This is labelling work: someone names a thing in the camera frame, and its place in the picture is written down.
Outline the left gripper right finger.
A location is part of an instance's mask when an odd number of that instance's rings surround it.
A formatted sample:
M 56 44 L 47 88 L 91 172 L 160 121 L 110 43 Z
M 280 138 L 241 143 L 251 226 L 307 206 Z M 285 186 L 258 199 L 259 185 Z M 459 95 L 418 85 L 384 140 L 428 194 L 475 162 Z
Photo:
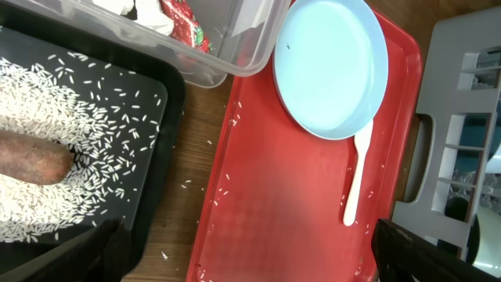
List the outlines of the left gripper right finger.
M 378 219 L 371 240 L 380 282 L 497 282 L 388 219 Z

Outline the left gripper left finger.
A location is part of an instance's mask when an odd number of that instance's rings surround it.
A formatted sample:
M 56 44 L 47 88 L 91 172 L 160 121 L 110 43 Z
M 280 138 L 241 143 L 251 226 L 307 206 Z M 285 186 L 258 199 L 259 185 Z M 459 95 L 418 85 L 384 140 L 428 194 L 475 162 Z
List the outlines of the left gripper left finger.
M 121 221 L 108 219 L 2 274 L 1 282 L 120 282 L 131 251 L 131 233 Z

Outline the white plastic spoon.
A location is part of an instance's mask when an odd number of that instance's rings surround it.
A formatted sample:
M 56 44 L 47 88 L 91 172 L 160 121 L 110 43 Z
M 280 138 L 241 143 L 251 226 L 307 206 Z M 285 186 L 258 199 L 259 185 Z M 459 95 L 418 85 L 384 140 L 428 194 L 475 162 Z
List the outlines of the white plastic spoon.
M 371 120 L 364 128 L 358 131 L 354 137 L 354 144 L 357 152 L 357 162 L 343 214 L 343 224 L 345 226 L 351 226 L 355 222 L 359 202 L 359 194 L 362 184 L 363 169 L 365 165 L 366 155 L 368 153 L 371 142 L 372 132 L 373 120 Z

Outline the brown carrot stick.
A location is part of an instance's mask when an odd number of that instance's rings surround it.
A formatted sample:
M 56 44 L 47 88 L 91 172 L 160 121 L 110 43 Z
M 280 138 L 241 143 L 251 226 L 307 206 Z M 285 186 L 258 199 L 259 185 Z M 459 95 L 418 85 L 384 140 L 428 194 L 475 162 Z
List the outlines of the brown carrot stick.
M 1 130 L 1 174 L 38 185 L 60 183 L 70 171 L 73 154 L 45 139 Z

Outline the red snack wrapper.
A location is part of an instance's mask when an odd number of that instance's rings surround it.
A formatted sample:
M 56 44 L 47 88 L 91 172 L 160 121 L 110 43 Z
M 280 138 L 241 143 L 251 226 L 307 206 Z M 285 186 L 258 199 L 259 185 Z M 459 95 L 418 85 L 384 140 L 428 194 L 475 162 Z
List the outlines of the red snack wrapper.
M 160 0 L 162 11 L 174 21 L 174 29 L 170 37 L 209 53 L 212 43 L 209 41 L 186 0 Z

